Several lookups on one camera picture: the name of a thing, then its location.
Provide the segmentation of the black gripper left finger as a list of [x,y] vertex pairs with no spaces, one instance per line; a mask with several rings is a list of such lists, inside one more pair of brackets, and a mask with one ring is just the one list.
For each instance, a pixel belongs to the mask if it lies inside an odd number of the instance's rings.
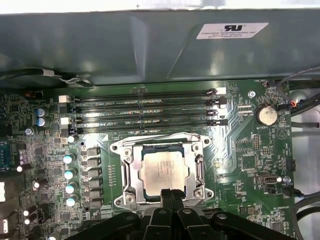
[[140,217],[123,212],[81,232],[82,240],[170,240],[172,238],[173,191],[163,189],[160,207]]

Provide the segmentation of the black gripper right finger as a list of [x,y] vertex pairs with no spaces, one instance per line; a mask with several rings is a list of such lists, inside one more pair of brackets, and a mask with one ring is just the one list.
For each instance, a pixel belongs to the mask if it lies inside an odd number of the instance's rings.
[[216,211],[210,218],[185,207],[185,193],[179,189],[171,191],[172,206],[176,210],[188,240],[289,240],[290,237],[258,223],[225,211]]

